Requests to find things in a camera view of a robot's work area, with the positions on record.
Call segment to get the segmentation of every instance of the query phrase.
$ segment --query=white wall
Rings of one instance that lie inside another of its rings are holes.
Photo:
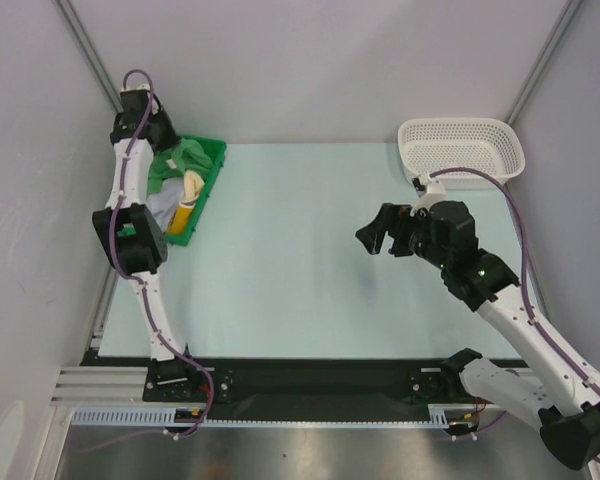
[[[76,362],[106,268],[91,227],[112,111],[49,0],[0,0],[0,414],[25,401],[13,479],[60,366]]]
[[[74,0],[114,79],[143,66],[180,131],[395,141],[504,118],[565,0]]]
[[[517,127],[524,207],[551,320],[600,368],[600,0],[587,2]]]

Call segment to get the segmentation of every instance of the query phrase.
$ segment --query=green basket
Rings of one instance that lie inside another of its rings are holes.
[[[172,245],[185,246],[189,243],[189,240],[191,240],[191,236],[193,235],[193,232],[196,229],[196,224],[200,219],[200,215],[202,215],[202,210],[204,210],[204,205],[207,203],[207,199],[209,198],[209,194],[211,193],[213,184],[216,183],[216,178],[218,178],[220,168],[224,164],[224,152],[227,149],[227,144],[226,142],[222,142],[220,140],[200,138],[195,137],[193,135],[180,136],[182,138],[198,141],[200,143],[200,146],[202,146],[204,153],[209,155],[209,158],[213,161],[211,172],[209,172],[209,176],[205,180],[204,188],[200,193],[200,197],[198,198],[195,207],[193,207],[193,212],[189,217],[189,221],[187,222],[187,226],[185,227],[184,232],[181,235],[167,235],[167,240]]]

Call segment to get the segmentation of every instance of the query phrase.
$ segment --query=white tabletop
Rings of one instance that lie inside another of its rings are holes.
[[[448,198],[467,204],[481,246],[519,271],[502,194]],[[415,201],[393,144],[230,145],[190,244],[171,247],[163,265],[172,321],[196,357],[434,358],[470,347],[519,358],[434,267],[370,256],[355,239],[383,202]],[[122,280],[100,355],[149,355]]]

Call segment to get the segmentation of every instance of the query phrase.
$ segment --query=white basket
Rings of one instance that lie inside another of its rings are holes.
[[[504,184],[524,170],[524,153],[513,129],[492,118],[417,118],[398,130],[400,157],[407,179],[449,167],[469,167]],[[439,177],[446,188],[489,188],[468,173]]]

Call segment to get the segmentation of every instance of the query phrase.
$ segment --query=shiny floor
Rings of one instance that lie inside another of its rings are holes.
[[[537,433],[513,418],[475,442],[415,429],[204,428],[177,443],[147,434],[82,451],[129,432],[72,427],[56,480],[591,478],[560,465]]]

